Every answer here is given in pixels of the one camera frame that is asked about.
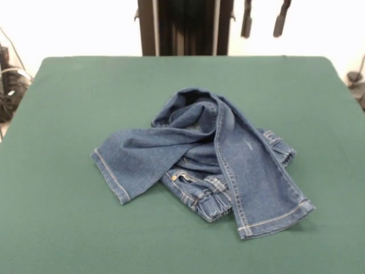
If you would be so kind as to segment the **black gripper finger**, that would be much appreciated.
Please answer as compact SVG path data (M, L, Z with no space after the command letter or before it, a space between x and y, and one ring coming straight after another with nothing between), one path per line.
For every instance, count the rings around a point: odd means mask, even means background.
M288 9L289 0L284 0L275 22L273 37L280 37L282 35Z
M252 0L244 0L244 16L242 20L241 36L244 38L250 37L252 26Z

